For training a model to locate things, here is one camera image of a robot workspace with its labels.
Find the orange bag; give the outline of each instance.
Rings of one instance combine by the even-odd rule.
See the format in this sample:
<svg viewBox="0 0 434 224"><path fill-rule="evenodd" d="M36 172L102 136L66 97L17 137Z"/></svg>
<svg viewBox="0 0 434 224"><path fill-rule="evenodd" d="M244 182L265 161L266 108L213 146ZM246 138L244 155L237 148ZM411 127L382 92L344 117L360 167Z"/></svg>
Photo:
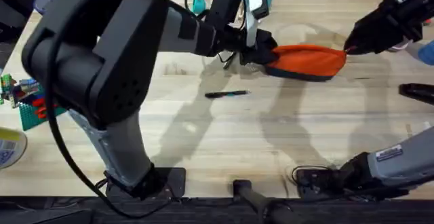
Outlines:
<svg viewBox="0 0 434 224"><path fill-rule="evenodd" d="M330 80L347 60L344 51L318 45L283 45L273 52L279 59L265 65L269 75L305 81Z"/></svg>

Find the label sticker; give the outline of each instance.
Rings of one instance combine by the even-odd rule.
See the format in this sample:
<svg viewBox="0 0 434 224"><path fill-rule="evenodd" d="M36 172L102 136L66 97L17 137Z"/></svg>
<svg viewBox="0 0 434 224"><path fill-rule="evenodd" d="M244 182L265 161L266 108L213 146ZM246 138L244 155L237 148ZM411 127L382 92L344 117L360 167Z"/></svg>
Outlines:
<svg viewBox="0 0 434 224"><path fill-rule="evenodd" d="M399 155L401 155L403 153L402 151L402 146L401 145L396 145L393 146L391 148L382 150L382 151L378 151L375 153L377 161L381 162L383 160L389 160L393 157L397 157Z"/></svg>
<svg viewBox="0 0 434 224"><path fill-rule="evenodd" d="M7 163L7 161L15 153L15 142L0 140L0 166Z"/></svg>

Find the clear plastic bottle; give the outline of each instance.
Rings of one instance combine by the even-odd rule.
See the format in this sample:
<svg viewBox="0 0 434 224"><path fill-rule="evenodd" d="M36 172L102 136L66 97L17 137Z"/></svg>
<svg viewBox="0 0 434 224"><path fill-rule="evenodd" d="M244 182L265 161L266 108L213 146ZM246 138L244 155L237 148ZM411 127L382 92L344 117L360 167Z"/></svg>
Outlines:
<svg viewBox="0 0 434 224"><path fill-rule="evenodd" d="M27 137L23 132L0 128L0 169L15 164L27 148Z"/></svg>

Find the wooden tabletop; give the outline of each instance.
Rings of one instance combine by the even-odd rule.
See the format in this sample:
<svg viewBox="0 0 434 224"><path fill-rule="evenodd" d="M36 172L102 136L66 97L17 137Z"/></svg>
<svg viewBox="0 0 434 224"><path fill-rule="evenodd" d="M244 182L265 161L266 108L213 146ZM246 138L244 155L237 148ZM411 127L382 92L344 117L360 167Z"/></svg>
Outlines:
<svg viewBox="0 0 434 224"><path fill-rule="evenodd" d="M260 28L272 31L281 45L342 49L355 21L380 1L274 0ZM40 18L31 16L4 73L28 77L20 55ZM422 43L434 39L433 29L425 28ZM267 196L297 197L288 180L295 166L341 166L362 151L394 145L434 123L434 107L397 92L401 83L434 83L434 68L415 59L420 46L350 56L325 83L268 77L238 64L223 71L217 58L160 53L140 111L146 151L157 166L187 169L186 196L231 196L233 180L249 179ZM217 100L203 96L223 90L252 93ZM0 126L21 129L18 110L3 105L0 117ZM100 180L104 165L85 133L66 114L58 122L78 165L91 180ZM22 159L0 171L0 195L92 195L64 162L48 124L26 135ZM434 185L425 184L407 198L432 199Z"/></svg>

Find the black pen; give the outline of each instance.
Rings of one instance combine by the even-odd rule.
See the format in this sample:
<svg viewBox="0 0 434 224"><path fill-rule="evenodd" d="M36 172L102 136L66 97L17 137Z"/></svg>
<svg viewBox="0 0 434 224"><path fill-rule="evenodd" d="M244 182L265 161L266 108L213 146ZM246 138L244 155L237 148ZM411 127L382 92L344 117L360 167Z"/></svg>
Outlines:
<svg viewBox="0 0 434 224"><path fill-rule="evenodd" d="M242 90L242 91L233 91L233 92L208 92L205 94L207 98L222 98L224 96L236 96L236 95L245 95L249 94L250 91Z"/></svg>

